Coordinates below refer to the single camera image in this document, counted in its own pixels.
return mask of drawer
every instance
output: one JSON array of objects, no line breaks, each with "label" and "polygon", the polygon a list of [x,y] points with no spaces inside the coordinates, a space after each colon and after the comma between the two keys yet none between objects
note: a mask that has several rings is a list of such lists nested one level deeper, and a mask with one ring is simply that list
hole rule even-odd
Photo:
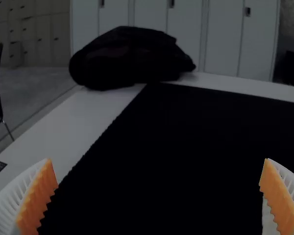
[{"label": "drawer", "polygon": [[32,17],[34,15],[34,0],[19,0],[20,18]]},{"label": "drawer", "polygon": [[14,21],[20,17],[19,15],[19,2],[17,0],[10,0],[8,6],[9,21]]},{"label": "drawer", "polygon": [[25,66],[37,65],[36,45],[36,40],[23,41],[23,54]]},{"label": "drawer", "polygon": [[7,65],[9,63],[9,38],[7,22],[0,23],[0,43],[3,43],[1,64]]},{"label": "drawer", "polygon": [[22,20],[21,24],[22,40],[35,39],[35,19]]},{"label": "drawer", "polygon": [[14,20],[9,23],[10,41],[16,42],[21,40],[21,21]]},{"label": "drawer", "polygon": [[36,0],[36,6],[35,6],[36,16],[49,15],[50,13],[51,13],[51,0]]},{"label": "drawer", "polygon": [[22,45],[20,42],[10,43],[9,45],[9,65],[11,68],[17,68],[24,62]]},{"label": "drawer", "polygon": [[51,65],[51,17],[37,17],[37,65]]},{"label": "drawer", "polygon": [[53,14],[69,13],[70,0],[52,0],[51,1],[51,11]]},{"label": "drawer", "polygon": [[0,0],[0,22],[8,20],[8,0]]},{"label": "drawer", "polygon": [[54,65],[67,66],[71,57],[69,14],[52,16],[52,48]]}]

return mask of chair leg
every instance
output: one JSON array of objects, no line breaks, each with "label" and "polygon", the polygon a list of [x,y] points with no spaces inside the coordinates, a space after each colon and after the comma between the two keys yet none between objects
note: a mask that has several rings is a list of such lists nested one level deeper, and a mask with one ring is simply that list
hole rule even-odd
[{"label": "chair leg", "polygon": [[15,139],[13,138],[13,135],[12,135],[12,133],[11,133],[11,131],[10,131],[8,125],[6,124],[6,122],[5,122],[4,120],[3,120],[2,122],[3,122],[3,124],[4,124],[5,128],[6,128],[6,130],[8,131],[8,133],[9,133],[11,139],[14,141]]}]

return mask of cabinet handle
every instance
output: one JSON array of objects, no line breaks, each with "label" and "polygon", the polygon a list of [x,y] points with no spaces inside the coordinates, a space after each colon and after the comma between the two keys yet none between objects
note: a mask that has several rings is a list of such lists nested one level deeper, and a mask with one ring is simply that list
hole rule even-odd
[{"label": "cabinet handle", "polygon": [[169,0],[169,8],[175,7],[175,0]]},{"label": "cabinet handle", "polygon": [[250,7],[245,7],[245,16],[250,17],[251,15],[251,8]]}]

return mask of white cabinet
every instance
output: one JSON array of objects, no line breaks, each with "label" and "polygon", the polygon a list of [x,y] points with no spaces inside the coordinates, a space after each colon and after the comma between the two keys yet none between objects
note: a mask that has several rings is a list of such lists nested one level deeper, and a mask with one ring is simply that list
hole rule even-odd
[{"label": "white cabinet", "polygon": [[133,25],[175,37],[197,71],[270,81],[279,11],[280,0],[72,0],[73,52]]},{"label": "white cabinet", "polygon": [[168,12],[168,34],[199,66],[202,0],[172,1]]},{"label": "white cabinet", "polygon": [[278,1],[245,0],[238,77],[269,81],[275,60]]},{"label": "white cabinet", "polygon": [[205,72],[237,75],[242,20],[243,0],[210,0]]},{"label": "white cabinet", "polygon": [[167,0],[135,0],[134,11],[136,27],[167,31]]},{"label": "white cabinet", "polygon": [[99,34],[128,25],[129,0],[99,0]]}]

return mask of black jacket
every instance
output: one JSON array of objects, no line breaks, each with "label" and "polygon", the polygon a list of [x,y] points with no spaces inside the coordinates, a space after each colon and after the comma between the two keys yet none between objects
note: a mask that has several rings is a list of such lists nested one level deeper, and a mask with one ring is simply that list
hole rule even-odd
[{"label": "black jacket", "polygon": [[160,31],[127,26],[94,39],[70,61],[74,81],[95,90],[177,80],[182,72],[195,68],[175,38]]}]

